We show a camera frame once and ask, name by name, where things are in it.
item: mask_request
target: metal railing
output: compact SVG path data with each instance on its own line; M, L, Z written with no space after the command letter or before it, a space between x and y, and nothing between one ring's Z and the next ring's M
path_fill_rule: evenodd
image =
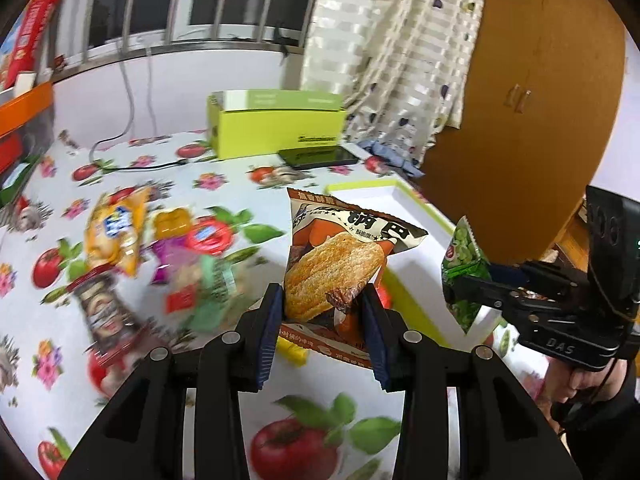
M52 16L52 22L49 29L49 59L48 65L53 70L54 60L57 53L56 44L58 41L58 25L60 22L60 7L65 0L60 0L58 9ZM82 28L82 53L81 62L77 66L65 68L59 73L55 73L52 81L57 82L73 75L76 75L87 70L98 68L107 64L119 62L121 60L135 59L137 57L143 57L146 55L144 48L130 48L130 25L131 25L131 13L133 9L133 1L127 0L125 3L125 12L122 24L122 39L116 42L116 52L104 54L103 56L89 58L89 38L91 17L94 8L94 0L88 0L85 14L84 23ZM162 44L156 45L150 48L151 54L167 54L169 52L185 52L190 50L267 50L267 51L279 51L280 46L274 44L271 41L265 39L266 22L271 7L272 0L264 0L264 6L260 14L260 20L257 25L257 34L254 38L247 41L236 40L222 40L220 38L220 26L222 24L222 16L225 8L226 0L217 0L216 13L214 16L213 24L209 29L208 38L202 40L189 40L189 41L174 41L172 39L175 30L175 21L178 0L170 0L169 9L167 13L166 28L164 30L164 37ZM316 0L308 0L302 30L300 32L299 46L287 46L287 49L292 54L302 54L304 52L304 44L308 36L308 29L311 23L311 15L313 12L314 4Z

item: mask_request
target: curtain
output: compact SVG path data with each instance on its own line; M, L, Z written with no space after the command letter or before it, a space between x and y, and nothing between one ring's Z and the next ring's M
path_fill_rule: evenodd
M419 167L460 127L484 0L316 0L301 88L344 96L347 140L376 140Z

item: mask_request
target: yellow-green box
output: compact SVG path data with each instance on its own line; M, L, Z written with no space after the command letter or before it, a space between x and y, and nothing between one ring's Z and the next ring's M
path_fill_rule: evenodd
M328 92L235 90L212 94L207 114L217 156L236 158L337 144L346 111Z

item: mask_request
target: brown cabinet door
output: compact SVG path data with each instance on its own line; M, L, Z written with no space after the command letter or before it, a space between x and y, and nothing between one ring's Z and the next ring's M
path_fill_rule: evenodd
M518 119L514 104L527 84L542 31L543 0L485 0L482 22L465 88L459 130L445 128L427 151L422 192L453 222L467 215L490 258L504 258L500 227L509 208ZM515 246L517 240L509 240Z
M607 0L544 0L540 46L521 102L523 157L504 256L540 257L595 173L618 110L624 27ZM520 233L521 243L515 238Z
M504 7L521 1L487 0L462 129L436 138L420 181L453 221L468 216L480 246L501 263L542 256L572 214L609 139L624 63L623 27L606 0L537 0L533 14L507 24ZM494 20L502 27L485 27ZM513 70L499 40L520 38L532 20L538 34L527 36L519 113L493 102L491 74ZM483 42L492 36L491 46Z

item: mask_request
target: black phone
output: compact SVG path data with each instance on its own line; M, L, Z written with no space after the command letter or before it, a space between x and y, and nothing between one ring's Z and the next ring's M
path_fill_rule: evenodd
M342 146L319 146L317 148L293 148L280 150L280 158L294 170L311 170L327 166L357 164L360 160Z

